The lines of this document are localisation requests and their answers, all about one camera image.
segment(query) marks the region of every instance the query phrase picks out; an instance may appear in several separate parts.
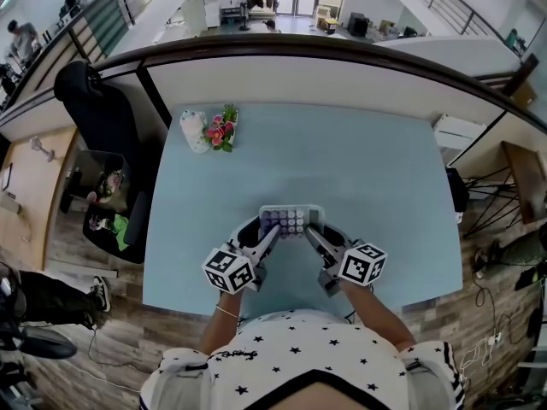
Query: chair armrest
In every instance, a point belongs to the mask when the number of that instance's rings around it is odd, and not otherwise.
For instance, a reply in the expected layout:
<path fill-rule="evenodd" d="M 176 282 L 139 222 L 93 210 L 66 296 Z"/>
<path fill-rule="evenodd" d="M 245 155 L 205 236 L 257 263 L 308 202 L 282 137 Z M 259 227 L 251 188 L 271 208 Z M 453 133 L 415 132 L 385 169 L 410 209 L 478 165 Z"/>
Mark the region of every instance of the chair armrest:
<path fill-rule="evenodd" d="M 134 246 L 137 242 L 144 224 L 150 214 L 150 199 L 146 193 L 140 191 L 137 196 L 137 200 L 133 205 L 131 216 L 129 217 L 129 224 L 127 225 L 126 235 L 123 238 L 125 244 Z"/>

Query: potted plant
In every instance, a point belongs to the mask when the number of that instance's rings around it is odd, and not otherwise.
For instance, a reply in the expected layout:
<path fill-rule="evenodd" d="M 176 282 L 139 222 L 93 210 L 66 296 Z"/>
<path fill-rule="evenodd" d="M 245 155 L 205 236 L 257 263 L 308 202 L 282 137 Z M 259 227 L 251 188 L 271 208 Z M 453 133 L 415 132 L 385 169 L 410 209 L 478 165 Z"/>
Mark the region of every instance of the potted plant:
<path fill-rule="evenodd" d="M 232 103 L 224 106 L 222 114 L 213 117 L 213 123 L 205 132 L 205 139 L 213 145 L 213 150 L 232 152 L 235 128 L 238 124 L 238 110 Z"/>

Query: black wheel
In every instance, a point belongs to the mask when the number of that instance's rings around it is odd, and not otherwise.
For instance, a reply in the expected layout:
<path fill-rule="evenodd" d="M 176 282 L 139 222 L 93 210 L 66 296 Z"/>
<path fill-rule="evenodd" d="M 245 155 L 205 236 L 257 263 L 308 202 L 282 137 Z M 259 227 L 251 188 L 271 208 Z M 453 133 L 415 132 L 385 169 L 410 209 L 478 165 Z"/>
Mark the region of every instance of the black wheel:
<path fill-rule="evenodd" d="M 68 359 L 78 351 L 78 348 L 66 337 L 56 331 L 32 328 L 23 330 L 25 340 L 19 347 L 21 352 L 45 359 Z"/>

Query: handrail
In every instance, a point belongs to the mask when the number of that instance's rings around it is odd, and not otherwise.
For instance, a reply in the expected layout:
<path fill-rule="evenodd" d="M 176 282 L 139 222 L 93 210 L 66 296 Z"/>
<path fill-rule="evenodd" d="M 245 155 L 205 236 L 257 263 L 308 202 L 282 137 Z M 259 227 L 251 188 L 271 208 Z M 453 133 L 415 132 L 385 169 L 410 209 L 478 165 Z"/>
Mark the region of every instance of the handrail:
<path fill-rule="evenodd" d="M 290 34 L 219 35 L 183 39 L 132 50 L 97 62 L 93 67 L 98 72 L 107 73 L 107 79 L 110 79 L 147 67 L 229 56 L 298 56 L 354 62 L 413 74 L 476 96 L 509 111 L 547 134 L 547 125 L 541 119 L 519 108 L 511 99 L 476 78 L 399 50 L 356 41 L 334 41 L 331 38 Z M 0 126 L 28 110 L 30 103 L 33 106 L 40 104 L 40 97 L 43 101 L 50 100 L 51 91 L 52 89 L 42 91 L 40 95 L 6 111 L 0 116 Z"/>
<path fill-rule="evenodd" d="M 429 3 L 429 8 L 432 7 L 432 3 L 433 3 L 434 0 L 432 0 L 430 3 Z M 473 9 L 469 4 L 467 4 L 464 0 L 457 0 L 458 2 L 462 3 L 467 9 L 469 9 L 471 11 L 471 14 L 470 16 L 468 17 L 467 19 L 467 22 L 466 22 L 466 25 L 464 27 L 464 29 L 462 30 L 462 32 L 460 34 L 463 34 L 467 27 L 469 26 L 469 24 L 471 23 L 471 20 L 473 19 L 474 16 L 477 16 L 483 23 L 485 23 L 485 25 L 497 36 L 497 38 L 503 43 L 506 45 L 505 43 L 505 39 L 503 39 L 503 37 L 500 35 L 500 33 L 494 29 L 494 27 L 492 27 L 492 25 L 483 17 L 481 16 L 475 9 Z"/>
<path fill-rule="evenodd" d="M 47 43 L 47 45 L 44 47 L 42 52 L 38 55 L 38 57 L 34 60 L 34 62 L 31 64 L 31 66 L 25 71 L 25 73 L 22 75 L 21 81 L 19 84 L 15 87 L 15 90 L 13 94 L 9 97 L 9 99 L 6 102 L 6 108 L 11 107 L 15 101 L 17 100 L 17 97 L 19 97 L 21 91 L 24 89 L 26 82 L 32 77 L 34 72 L 37 70 L 37 68 L 40 66 L 40 64 L 44 61 L 45 57 L 51 52 L 51 50 L 61 41 L 61 39 L 65 38 L 65 34 L 68 34 L 72 37 L 71 32 L 73 32 L 74 26 L 84 17 L 86 14 L 89 14 L 89 12 L 94 9 L 101 0 L 91 0 L 87 6 L 85 6 L 66 26 L 64 26 L 56 35 Z"/>

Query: black headrest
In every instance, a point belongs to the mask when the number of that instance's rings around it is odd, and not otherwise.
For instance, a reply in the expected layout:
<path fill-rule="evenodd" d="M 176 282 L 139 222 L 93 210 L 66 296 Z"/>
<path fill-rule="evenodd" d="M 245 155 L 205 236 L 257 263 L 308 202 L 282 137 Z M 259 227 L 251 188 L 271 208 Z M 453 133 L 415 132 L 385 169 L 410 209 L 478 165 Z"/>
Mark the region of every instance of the black headrest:
<path fill-rule="evenodd" d="M 61 102 L 74 98 L 102 97 L 101 91 L 93 87 L 92 75 L 98 79 L 98 74 L 96 75 L 87 62 L 72 61 L 68 63 L 55 77 L 53 85 L 55 97 Z"/>

